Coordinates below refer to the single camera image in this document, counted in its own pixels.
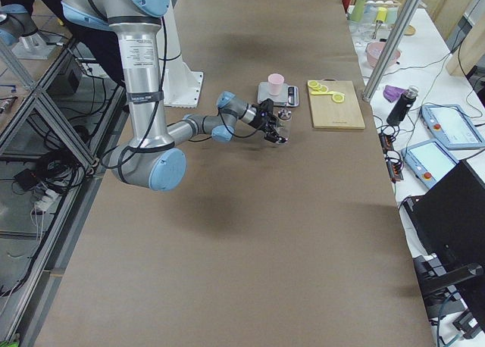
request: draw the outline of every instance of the cup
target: cup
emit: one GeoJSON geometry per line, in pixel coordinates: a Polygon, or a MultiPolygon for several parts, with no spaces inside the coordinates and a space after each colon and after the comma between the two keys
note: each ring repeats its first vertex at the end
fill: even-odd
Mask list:
{"type": "Polygon", "coordinates": [[[268,76],[268,87],[270,95],[279,95],[285,83],[285,77],[281,74],[273,73],[268,76]]]}

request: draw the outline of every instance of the cutting board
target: cutting board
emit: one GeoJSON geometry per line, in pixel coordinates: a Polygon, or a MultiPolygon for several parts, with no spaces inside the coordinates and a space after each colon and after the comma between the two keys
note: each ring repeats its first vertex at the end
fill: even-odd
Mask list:
{"type": "Polygon", "coordinates": [[[358,105],[357,95],[351,81],[317,80],[328,87],[329,91],[345,94],[342,103],[336,103],[331,95],[312,95],[310,97],[311,119],[316,129],[364,129],[365,123],[358,105]]]}

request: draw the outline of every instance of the computer monitor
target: computer monitor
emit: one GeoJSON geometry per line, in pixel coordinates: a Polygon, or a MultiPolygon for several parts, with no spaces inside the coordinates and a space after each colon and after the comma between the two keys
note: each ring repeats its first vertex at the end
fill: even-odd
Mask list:
{"type": "MultiPolygon", "coordinates": [[[[413,209],[418,235],[446,271],[470,263],[485,267],[485,184],[466,161],[460,161],[413,209]]],[[[485,276],[456,288],[485,330],[485,276]]]]}

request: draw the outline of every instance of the metal pole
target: metal pole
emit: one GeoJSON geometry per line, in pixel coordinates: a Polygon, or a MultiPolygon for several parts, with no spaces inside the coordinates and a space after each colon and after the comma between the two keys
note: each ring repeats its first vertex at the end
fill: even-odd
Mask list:
{"type": "Polygon", "coordinates": [[[396,25],[389,35],[386,46],[384,46],[384,50],[382,51],[376,67],[372,71],[371,77],[369,78],[369,81],[364,89],[362,94],[362,99],[364,99],[364,101],[369,102],[376,92],[377,86],[379,85],[379,82],[387,69],[387,65],[390,62],[394,51],[397,49],[399,42],[401,42],[402,35],[404,35],[404,32],[420,3],[421,0],[405,1],[404,6],[402,7],[402,12],[396,21],[396,25]]]}
{"type": "Polygon", "coordinates": [[[2,40],[0,40],[0,59],[17,76],[22,86],[26,89],[33,89],[36,82],[30,76],[27,69],[18,61],[17,57],[12,53],[12,50],[2,40]]]}

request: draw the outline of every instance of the person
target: person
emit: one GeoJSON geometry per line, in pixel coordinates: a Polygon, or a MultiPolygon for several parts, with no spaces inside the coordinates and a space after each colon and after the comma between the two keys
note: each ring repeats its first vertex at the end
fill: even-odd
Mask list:
{"type": "MultiPolygon", "coordinates": [[[[34,1],[35,0],[0,0],[0,4],[2,4],[2,6],[20,4],[29,11],[29,14],[32,14],[34,1]]],[[[123,67],[121,65],[120,49],[116,34],[111,31],[95,30],[69,22],[64,17],[61,0],[42,1],[55,16],[63,21],[73,37],[88,47],[106,74],[117,84],[124,87],[123,67]]]]}

